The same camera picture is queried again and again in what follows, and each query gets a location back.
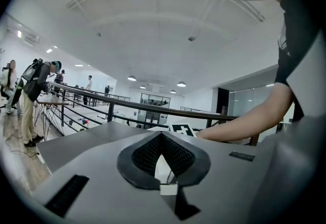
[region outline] khaki pants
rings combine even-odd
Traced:
[[[32,138],[36,137],[36,132],[34,130],[33,124],[33,105],[34,102],[30,100],[28,95],[24,93],[24,114],[21,120],[21,131],[22,131],[22,140],[24,144],[28,144],[29,141],[32,141]]]

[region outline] gray machine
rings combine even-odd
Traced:
[[[74,223],[268,222],[315,174],[325,134],[316,130],[325,119],[303,118],[257,147],[148,131],[84,151],[42,183],[34,198]],[[166,153],[165,142],[172,153]],[[234,151],[240,156],[231,156]],[[172,200],[153,184],[151,168],[160,153],[179,183]],[[185,163],[176,169],[169,156]]]

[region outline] woman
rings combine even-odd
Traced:
[[[16,78],[16,61],[12,60],[9,63],[9,69],[0,73],[0,84],[2,85],[1,92],[4,92],[7,96],[9,96],[9,100],[6,106],[8,114],[11,111],[11,103],[12,99],[14,98]],[[19,101],[17,102],[17,113],[19,116],[22,115]]]

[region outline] black jacket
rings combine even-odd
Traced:
[[[27,93],[31,101],[35,101],[41,93],[41,90],[47,92],[48,86],[45,81],[47,76],[50,75],[50,63],[43,63],[42,66],[35,72],[33,78],[24,86],[24,92]]]

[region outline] gray surface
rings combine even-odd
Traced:
[[[78,174],[90,180],[68,210],[66,219],[77,223],[181,222],[159,195],[159,191],[134,188],[117,170],[120,151],[151,134],[153,132],[131,136],[83,152],[43,182],[34,193],[35,199],[46,204],[72,176]],[[173,134],[204,149],[211,159],[211,168],[203,181],[184,189],[188,202],[196,205],[201,212],[183,222],[217,223],[220,220],[223,223],[241,223],[247,217],[250,199],[246,200],[246,204],[243,198],[238,198],[245,194],[247,184],[243,180],[250,171],[255,172],[255,164],[230,157],[229,153],[235,150],[254,155],[257,148]],[[252,196],[263,176],[264,169],[250,179]]]
[[[53,173],[82,152],[115,142],[147,130],[109,122],[94,128],[37,144],[49,170]]]

